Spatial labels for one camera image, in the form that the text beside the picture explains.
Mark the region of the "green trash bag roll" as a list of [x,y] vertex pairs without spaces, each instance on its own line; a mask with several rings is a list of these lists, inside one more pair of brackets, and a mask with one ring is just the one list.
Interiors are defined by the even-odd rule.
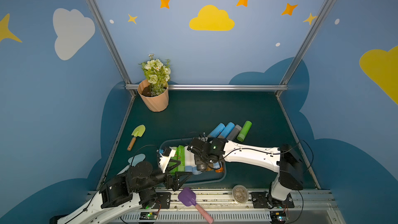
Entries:
[[178,160],[178,152],[177,152],[177,147],[171,147],[172,150],[175,151],[174,156],[171,158],[171,160],[169,161],[169,167],[172,167],[173,169],[170,170],[170,174],[172,176],[175,175],[175,173],[177,172],[178,167],[176,167],[175,165],[177,164],[176,162],[173,162],[173,160]]

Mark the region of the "white blue trash bag roll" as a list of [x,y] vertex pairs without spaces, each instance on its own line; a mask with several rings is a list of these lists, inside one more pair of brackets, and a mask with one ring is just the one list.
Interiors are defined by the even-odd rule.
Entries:
[[195,165],[194,162],[194,154],[186,148],[184,150],[184,171],[185,172],[193,172],[193,167]]

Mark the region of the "white roll blue end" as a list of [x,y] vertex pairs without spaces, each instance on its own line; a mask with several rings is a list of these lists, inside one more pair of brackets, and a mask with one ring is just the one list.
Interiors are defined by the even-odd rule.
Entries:
[[213,163],[212,167],[214,168],[214,170],[219,170],[221,168],[221,165],[219,162]]

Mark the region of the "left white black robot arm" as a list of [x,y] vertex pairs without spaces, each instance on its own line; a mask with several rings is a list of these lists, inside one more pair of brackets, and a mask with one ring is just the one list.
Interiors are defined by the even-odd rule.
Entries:
[[145,207],[152,207],[158,197],[155,188],[179,190],[192,176],[192,172],[171,171],[181,162],[174,160],[175,150],[159,149],[158,167],[148,161],[130,165],[126,171],[106,182],[93,197],[68,215],[54,216],[51,224],[106,224],[123,214]]

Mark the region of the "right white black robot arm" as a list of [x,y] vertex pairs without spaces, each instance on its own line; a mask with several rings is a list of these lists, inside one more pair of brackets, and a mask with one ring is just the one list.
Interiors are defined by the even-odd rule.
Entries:
[[304,188],[303,160],[294,147],[256,147],[235,143],[227,139],[193,138],[188,151],[206,165],[216,162],[239,162],[262,167],[277,174],[266,196],[270,208],[289,199],[291,191]]

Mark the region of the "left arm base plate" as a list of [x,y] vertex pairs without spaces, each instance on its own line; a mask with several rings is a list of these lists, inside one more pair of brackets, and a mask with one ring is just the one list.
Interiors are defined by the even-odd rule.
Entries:
[[151,209],[169,209],[171,205],[170,192],[158,192],[157,198],[149,205]]

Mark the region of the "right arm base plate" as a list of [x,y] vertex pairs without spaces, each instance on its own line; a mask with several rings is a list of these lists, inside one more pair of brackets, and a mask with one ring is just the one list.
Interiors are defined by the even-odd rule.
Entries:
[[250,195],[254,208],[294,208],[291,194],[288,194],[284,201],[272,198],[266,191],[251,192]]

